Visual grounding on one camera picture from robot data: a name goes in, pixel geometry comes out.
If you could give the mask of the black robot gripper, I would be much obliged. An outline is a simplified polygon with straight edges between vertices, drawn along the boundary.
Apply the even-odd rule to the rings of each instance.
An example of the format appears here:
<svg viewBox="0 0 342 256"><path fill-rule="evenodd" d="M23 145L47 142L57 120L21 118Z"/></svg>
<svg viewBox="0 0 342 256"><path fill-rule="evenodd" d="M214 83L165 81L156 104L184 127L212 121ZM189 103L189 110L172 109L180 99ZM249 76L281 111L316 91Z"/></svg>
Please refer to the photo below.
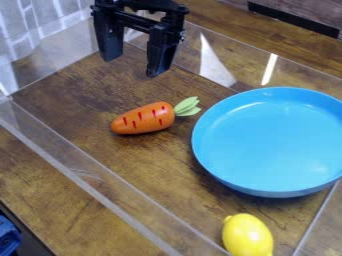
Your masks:
<svg viewBox="0 0 342 256"><path fill-rule="evenodd" d="M172 67L189 13L176 0L95 0L91 15L103 60L123 54L123 33L132 28L150 33L146 74L161 75Z"/></svg>

